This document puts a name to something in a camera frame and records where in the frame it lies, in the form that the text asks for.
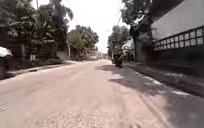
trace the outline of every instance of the asphalt road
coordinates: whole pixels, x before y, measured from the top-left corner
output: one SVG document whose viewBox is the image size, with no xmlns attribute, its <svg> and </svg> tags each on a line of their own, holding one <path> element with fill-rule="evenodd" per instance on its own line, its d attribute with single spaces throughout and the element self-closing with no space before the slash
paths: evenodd
<svg viewBox="0 0 204 128">
<path fill-rule="evenodd" d="M 204 99 L 84 62 L 0 81 L 0 128 L 204 128 Z"/>
</svg>

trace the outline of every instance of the sky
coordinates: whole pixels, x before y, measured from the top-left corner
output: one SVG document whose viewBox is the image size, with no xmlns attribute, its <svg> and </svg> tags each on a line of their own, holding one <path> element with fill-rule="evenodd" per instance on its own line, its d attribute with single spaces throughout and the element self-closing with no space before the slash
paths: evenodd
<svg viewBox="0 0 204 128">
<path fill-rule="evenodd" d="M 39 5 L 47 4 L 49 0 L 38 0 Z M 63 0 L 62 3 L 71 8 L 74 19 L 69 23 L 69 30 L 76 25 L 90 26 L 99 35 L 97 47 L 100 52 L 107 53 L 107 39 L 112 27 L 117 25 L 121 16 L 119 8 L 123 7 L 121 0 Z"/>
</svg>

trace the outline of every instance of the fence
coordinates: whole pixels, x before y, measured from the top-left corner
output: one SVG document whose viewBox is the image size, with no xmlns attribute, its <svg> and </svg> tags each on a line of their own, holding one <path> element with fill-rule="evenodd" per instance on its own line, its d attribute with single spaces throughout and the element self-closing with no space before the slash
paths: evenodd
<svg viewBox="0 0 204 128">
<path fill-rule="evenodd" d="M 154 61 L 191 67 L 204 67 L 204 25 L 153 44 Z"/>
</svg>

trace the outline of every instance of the tree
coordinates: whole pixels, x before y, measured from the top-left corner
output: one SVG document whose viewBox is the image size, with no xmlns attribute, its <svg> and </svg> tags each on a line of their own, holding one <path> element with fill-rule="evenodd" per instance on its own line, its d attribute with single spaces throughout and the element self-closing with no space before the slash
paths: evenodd
<svg viewBox="0 0 204 128">
<path fill-rule="evenodd" d="M 151 0 L 122 0 L 125 7 L 121 10 L 122 20 L 128 25 L 134 24 L 138 19 L 149 13 Z"/>
<path fill-rule="evenodd" d="M 71 9 L 61 5 L 61 0 L 52 0 L 35 10 L 31 1 L 0 0 L 0 45 L 6 47 L 12 40 L 21 45 L 23 56 L 24 45 L 50 43 L 64 49 L 67 23 L 73 18 Z"/>
<path fill-rule="evenodd" d="M 30 44 L 35 32 L 36 10 L 31 0 L 0 1 L 0 45 L 7 45 L 8 40 L 17 42 L 18 46 Z"/>
<path fill-rule="evenodd" d="M 73 12 L 70 8 L 61 4 L 62 0 L 50 0 L 53 12 L 52 17 L 56 24 L 56 41 L 59 43 L 59 48 L 63 50 L 66 46 L 68 22 L 73 19 Z"/>
<path fill-rule="evenodd" d="M 67 42 L 78 59 L 85 56 L 89 50 L 94 49 L 98 40 L 99 36 L 90 27 L 77 25 L 76 29 L 68 33 Z"/>
<path fill-rule="evenodd" d="M 112 34 L 108 37 L 108 46 L 114 49 L 116 46 L 122 47 L 130 39 L 129 30 L 125 26 L 114 26 Z"/>
</svg>

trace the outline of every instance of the wall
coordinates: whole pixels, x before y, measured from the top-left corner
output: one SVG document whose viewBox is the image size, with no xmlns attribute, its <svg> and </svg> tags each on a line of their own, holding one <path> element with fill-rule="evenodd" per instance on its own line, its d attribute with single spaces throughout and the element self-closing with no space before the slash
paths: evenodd
<svg viewBox="0 0 204 128">
<path fill-rule="evenodd" d="M 57 56 L 63 61 L 69 59 L 67 52 L 64 52 L 64 51 L 57 52 Z"/>
<path fill-rule="evenodd" d="M 162 39 L 204 25 L 204 0 L 184 0 L 152 24 L 153 36 Z"/>
</svg>

